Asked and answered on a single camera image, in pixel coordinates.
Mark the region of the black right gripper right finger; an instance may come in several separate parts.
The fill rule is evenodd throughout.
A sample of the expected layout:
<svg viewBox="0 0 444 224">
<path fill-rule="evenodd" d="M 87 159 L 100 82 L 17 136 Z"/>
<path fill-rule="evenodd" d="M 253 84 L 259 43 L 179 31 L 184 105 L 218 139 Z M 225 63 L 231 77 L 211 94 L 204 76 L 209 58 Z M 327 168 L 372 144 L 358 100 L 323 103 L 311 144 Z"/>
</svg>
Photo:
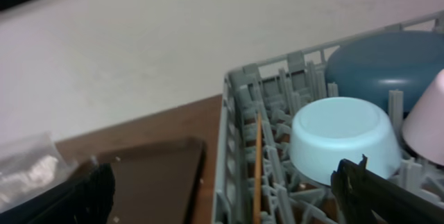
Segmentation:
<svg viewBox="0 0 444 224">
<path fill-rule="evenodd" d="M 442 207 L 381 178 L 366 164 L 366 156 L 358 164 L 342 159 L 330 177 L 347 223 L 376 223 L 378 214 L 387 223 L 443 224 Z"/>
</svg>

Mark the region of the wooden chopstick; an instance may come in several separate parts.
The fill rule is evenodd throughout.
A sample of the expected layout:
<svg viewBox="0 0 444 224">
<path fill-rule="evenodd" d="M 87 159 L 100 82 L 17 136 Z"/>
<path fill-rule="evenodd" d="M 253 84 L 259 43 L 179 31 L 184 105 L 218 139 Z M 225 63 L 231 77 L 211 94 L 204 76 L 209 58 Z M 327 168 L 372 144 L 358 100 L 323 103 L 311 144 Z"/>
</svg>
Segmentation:
<svg viewBox="0 0 444 224">
<path fill-rule="evenodd" d="M 255 152 L 255 190 L 253 198 L 253 223 L 261 224 L 262 192 L 262 116 L 257 113 L 257 134 Z"/>
</svg>

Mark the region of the light blue bowl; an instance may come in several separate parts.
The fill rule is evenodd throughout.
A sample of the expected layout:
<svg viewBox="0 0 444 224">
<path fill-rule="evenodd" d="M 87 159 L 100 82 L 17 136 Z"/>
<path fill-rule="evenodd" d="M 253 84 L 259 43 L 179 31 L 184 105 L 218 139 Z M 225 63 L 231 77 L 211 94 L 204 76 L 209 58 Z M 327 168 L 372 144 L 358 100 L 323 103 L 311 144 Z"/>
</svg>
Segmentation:
<svg viewBox="0 0 444 224">
<path fill-rule="evenodd" d="M 388 179 L 401 166 L 402 151 L 389 116 L 375 104 L 350 97 L 332 97 L 302 107 L 291 123 L 289 157 L 296 170 L 330 185 L 343 159 Z"/>
</svg>

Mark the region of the dark blue plate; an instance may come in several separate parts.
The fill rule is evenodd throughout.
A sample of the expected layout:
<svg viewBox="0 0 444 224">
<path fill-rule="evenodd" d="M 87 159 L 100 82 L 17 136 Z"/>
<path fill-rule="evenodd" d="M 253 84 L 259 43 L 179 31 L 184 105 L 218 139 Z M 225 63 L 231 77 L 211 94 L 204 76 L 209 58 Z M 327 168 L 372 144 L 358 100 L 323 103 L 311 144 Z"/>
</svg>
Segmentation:
<svg viewBox="0 0 444 224">
<path fill-rule="evenodd" d="M 443 69 L 443 35 L 426 31 L 381 33 L 338 48 L 325 79 L 339 96 L 360 98 L 388 110 L 389 92 L 403 92 L 408 114 Z"/>
</svg>

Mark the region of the white tissue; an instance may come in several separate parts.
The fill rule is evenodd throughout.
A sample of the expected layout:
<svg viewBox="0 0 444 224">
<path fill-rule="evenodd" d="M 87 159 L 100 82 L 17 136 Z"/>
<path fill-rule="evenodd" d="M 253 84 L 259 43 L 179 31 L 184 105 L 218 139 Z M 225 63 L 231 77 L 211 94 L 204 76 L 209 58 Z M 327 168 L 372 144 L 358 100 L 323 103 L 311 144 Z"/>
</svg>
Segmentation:
<svg viewBox="0 0 444 224">
<path fill-rule="evenodd" d="M 11 202 L 19 194 L 45 187 L 54 181 L 59 160 L 47 155 L 39 159 L 28 170 L 18 171 L 1 177 L 1 200 Z"/>
</svg>

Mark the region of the pink cup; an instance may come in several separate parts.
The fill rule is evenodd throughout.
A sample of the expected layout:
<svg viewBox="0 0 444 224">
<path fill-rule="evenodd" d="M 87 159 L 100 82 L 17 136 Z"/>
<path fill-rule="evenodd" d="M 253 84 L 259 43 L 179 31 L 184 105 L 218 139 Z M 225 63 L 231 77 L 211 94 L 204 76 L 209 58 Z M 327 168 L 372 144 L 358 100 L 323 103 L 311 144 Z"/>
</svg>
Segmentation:
<svg viewBox="0 0 444 224">
<path fill-rule="evenodd" d="M 436 75 L 405 119 L 402 137 L 418 155 L 443 165 L 443 70 Z"/>
</svg>

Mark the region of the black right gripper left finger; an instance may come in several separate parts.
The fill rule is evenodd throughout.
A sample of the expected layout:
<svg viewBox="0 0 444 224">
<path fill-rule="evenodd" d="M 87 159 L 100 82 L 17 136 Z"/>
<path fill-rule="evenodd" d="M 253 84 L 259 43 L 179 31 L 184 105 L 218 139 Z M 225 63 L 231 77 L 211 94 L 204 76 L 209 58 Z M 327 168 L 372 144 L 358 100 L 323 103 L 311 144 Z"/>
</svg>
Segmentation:
<svg viewBox="0 0 444 224">
<path fill-rule="evenodd" d="M 107 223 L 114 204 L 115 178 L 110 164 L 68 180 L 1 214 L 1 224 Z"/>
</svg>

